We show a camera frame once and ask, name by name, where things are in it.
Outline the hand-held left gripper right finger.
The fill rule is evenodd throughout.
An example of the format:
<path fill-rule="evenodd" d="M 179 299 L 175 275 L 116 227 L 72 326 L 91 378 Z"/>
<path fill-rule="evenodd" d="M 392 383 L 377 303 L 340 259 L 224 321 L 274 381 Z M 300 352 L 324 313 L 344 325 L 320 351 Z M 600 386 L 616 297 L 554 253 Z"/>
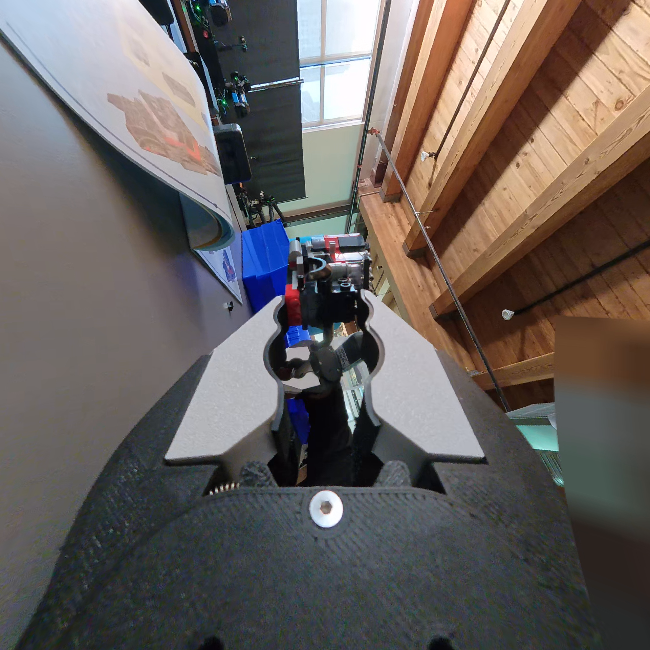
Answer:
<path fill-rule="evenodd" d="M 481 462 L 482 447 L 433 345 L 373 294 L 367 330 L 379 355 L 365 387 L 370 420 L 378 425 L 372 451 L 383 463 Z"/>

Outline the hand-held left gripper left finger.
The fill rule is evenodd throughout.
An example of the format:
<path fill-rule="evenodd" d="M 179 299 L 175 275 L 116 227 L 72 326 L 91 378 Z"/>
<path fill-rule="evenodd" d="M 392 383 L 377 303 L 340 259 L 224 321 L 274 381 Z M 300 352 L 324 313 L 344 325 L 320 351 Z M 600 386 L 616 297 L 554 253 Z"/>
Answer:
<path fill-rule="evenodd" d="M 280 422 L 283 389 L 270 368 L 269 350 L 280 334 L 275 297 L 218 345 L 207 363 L 165 455 L 171 464 L 220 461 L 268 463 Z"/>

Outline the black red toy brick model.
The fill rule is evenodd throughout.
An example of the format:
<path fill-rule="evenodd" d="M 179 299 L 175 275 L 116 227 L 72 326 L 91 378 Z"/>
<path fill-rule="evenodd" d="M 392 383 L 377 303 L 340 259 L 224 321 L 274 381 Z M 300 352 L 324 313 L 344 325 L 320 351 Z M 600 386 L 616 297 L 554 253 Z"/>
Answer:
<path fill-rule="evenodd" d="M 354 321 L 372 280 L 370 246 L 359 233 L 290 240 L 285 312 L 288 326 L 325 330 Z"/>

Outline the grey desk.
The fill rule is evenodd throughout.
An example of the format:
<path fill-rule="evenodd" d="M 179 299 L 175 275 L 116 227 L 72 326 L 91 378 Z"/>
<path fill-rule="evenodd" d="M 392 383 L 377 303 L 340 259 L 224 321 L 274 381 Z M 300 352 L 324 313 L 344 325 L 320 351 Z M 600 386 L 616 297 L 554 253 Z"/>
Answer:
<path fill-rule="evenodd" d="M 135 424 L 250 316 L 187 241 L 178 193 L 1 42 L 1 648 Z"/>

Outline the long metal ceiling rod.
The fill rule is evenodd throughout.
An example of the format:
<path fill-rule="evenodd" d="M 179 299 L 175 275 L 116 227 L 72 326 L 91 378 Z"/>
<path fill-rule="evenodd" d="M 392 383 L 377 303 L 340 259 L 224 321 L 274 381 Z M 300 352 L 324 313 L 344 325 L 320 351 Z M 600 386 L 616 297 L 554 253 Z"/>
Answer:
<path fill-rule="evenodd" d="M 499 384 L 499 381 L 498 381 L 497 377 L 495 376 L 495 372 L 494 372 L 494 370 L 492 368 L 492 364 L 488 361 L 488 358 L 487 358 L 487 356 L 486 356 L 486 354 L 484 352 L 483 346 L 481 345 L 481 343 L 480 343 L 480 341 L 479 341 L 479 339 L 478 339 L 478 337 L 477 337 L 477 335 L 475 333 L 475 330 L 474 330 L 474 328 L 472 327 L 472 325 L 471 325 L 471 323 L 469 321 L 469 318 L 468 318 L 468 316 L 467 316 L 467 314 L 465 312 L 465 309 L 463 308 L 463 305 L 459 301 L 459 297 L 456 294 L 456 291 L 452 287 L 451 280 L 450 280 L 450 278 L 449 278 L 449 276 L 448 276 L 448 274 L 447 274 L 447 272 L 446 272 L 446 270 L 445 270 L 445 268 L 444 268 L 444 266 L 443 266 L 443 264 L 441 262 L 441 259 L 439 258 L 438 254 L 437 254 L 437 252 L 436 252 L 436 250 L 434 248 L 434 245 L 433 245 L 433 243 L 431 241 L 431 238 L 430 238 L 430 236 L 429 236 L 429 234 L 427 232 L 427 227 L 424 225 L 423 218 L 420 216 L 420 213 L 415 209 L 415 206 L 414 206 L 414 204 L 413 204 L 413 202 L 412 202 L 412 200 L 411 200 L 411 198 L 410 198 L 410 196 L 409 196 L 409 194 L 407 192 L 406 184 L 404 183 L 404 181 L 402 180 L 402 177 L 400 176 L 400 174 L 398 173 L 398 171 L 396 169 L 396 164 L 395 164 L 394 159 L 392 158 L 391 154 L 388 151 L 388 148 L 387 148 L 387 145 L 386 145 L 386 143 L 384 141 L 383 136 L 381 135 L 380 131 L 378 129 L 374 128 L 374 127 L 367 128 L 367 134 L 377 137 L 381 149 L 386 154 L 389 165 L 390 165 L 391 169 L 393 170 L 393 173 L 394 173 L 395 177 L 397 178 L 397 181 L 398 181 L 398 183 L 399 183 L 399 185 L 400 185 L 400 187 L 402 189 L 402 193 L 406 197 L 408 205 L 409 205 L 409 207 L 411 209 L 411 212 L 413 213 L 413 215 L 415 217 L 415 221 L 417 223 L 417 232 L 418 232 L 418 234 L 421 234 L 421 235 L 424 236 L 427 247 L 428 247 L 431 255 L 434 258 L 435 264 L 437 265 L 439 271 L 441 272 L 443 281 L 445 282 L 445 285 L 446 285 L 446 287 L 447 287 L 447 289 L 449 291 L 449 294 L 450 294 L 450 296 L 452 298 L 453 304 L 456 307 L 456 311 L 459 313 L 459 315 L 461 317 L 461 320 L 465 324 L 465 327 L 466 327 L 466 329 L 467 329 L 467 331 L 468 331 L 468 333 L 469 333 L 469 335 L 470 335 L 470 337 L 471 337 L 471 339 L 472 339 L 472 341 L 473 341 L 473 343 L 474 343 L 474 345 L 476 347 L 476 350 L 477 350 L 483 364 L 485 365 L 485 369 L 486 369 L 486 371 L 488 373 L 488 376 L 489 376 L 490 380 L 492 381 L 493 387 L 495 388 L 495 390 L 497 392 L 497 396 L 499 397 L 499 400 L 500 400 L 501 404 L 503 405 L 505 411 L 509 411 L 510 407 L 509 407 L 508 401 L 506 399 L 505 394 L 502 391 L 502 388 L 501 388 L 501 386 Z"/>

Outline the flat printed leaflet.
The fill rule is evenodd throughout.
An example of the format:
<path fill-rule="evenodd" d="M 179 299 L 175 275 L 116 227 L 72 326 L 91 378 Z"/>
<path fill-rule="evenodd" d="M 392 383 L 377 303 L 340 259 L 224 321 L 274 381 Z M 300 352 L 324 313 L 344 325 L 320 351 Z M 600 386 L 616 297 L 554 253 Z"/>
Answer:
<path fill-rule="evenodd" d="M 207 264 L 209 270 L 231 292 L 237 301 L 242 304 L 237 270 L 235 268 L 231 247 L 227 246 L 219 250 L 192 249 L 192 251 Z"/>

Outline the black tripod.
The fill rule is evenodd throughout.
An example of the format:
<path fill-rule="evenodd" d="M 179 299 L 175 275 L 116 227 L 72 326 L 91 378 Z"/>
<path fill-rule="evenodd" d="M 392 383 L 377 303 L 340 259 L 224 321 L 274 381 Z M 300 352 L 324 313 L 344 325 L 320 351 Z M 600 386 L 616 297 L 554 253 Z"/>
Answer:
<path fill-rule="evenodd" d="M 272 195 L 264 191 L 254 194 L 248 191 L 243 183 L 233 185 L 233 187 L 248 230 L 253 230 L 276 220 L 279 220 L 284 227 L 287 227 L 285 216 Z"/>

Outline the black backdrop curtain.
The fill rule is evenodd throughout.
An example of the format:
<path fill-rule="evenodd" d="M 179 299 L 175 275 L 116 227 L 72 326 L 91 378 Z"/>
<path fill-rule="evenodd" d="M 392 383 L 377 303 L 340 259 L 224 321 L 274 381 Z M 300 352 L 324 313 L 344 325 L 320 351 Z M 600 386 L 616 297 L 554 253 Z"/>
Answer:
<path fill-rule="evenodd" d="M 224 123 L 237 123 L 251 158 L 250 192 L 265 191 L 278 202 L 305 194 L 296 1 L 228 1 L 231 20 L 219 16 L 218 1 L 187 1 L 198 50 L 214 85 Z M 232 74 L 246 77 L 248 114 L 239 115 L 226 88 Z"/>

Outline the black and silver box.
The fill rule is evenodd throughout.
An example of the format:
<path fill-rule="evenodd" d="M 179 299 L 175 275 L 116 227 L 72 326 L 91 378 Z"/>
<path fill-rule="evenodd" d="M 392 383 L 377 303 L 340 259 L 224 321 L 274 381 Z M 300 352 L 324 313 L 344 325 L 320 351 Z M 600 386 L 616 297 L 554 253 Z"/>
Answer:
<path fill-rule="evenodd" d="M 239 124 L 215 124 L 213 133 L 223 182 L 227 185 L 249 182 L 252 178 L 252 171 Z"/>

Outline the large paned window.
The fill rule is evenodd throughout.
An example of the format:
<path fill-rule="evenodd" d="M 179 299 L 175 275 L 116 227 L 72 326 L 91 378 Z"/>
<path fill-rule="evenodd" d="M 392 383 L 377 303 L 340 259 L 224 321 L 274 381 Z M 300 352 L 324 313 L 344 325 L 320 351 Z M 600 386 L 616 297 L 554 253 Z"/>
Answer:
<path fill-rule="evenodd" d="M 360 120 L 382 1 L 298 1 L 303 130 Z"/>

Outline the open building instruction booklet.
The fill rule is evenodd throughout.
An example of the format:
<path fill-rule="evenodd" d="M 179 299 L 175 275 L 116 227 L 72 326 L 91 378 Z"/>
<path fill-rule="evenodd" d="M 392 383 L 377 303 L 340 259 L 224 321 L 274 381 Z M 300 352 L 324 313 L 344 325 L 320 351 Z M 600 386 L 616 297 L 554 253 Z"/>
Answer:
<path fill-rule="evenodd" d="M 198 74 L 138 1 L 2 1 L 1 32 L 70 109 L 190 202 L 191 248 L 235 239 Z"/>

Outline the silver ventilation duct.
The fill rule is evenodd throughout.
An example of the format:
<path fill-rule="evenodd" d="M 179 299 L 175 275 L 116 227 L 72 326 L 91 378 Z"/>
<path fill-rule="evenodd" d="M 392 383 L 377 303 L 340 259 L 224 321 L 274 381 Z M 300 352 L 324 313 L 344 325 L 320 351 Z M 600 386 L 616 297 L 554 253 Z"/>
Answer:
<path fill-rule="evenodd" d="M 531 404 L 508 411 L 507 417 L 536 450 L 557 486 L 564 487 L 560 463 L 557 414 L 554 402 Z"/>

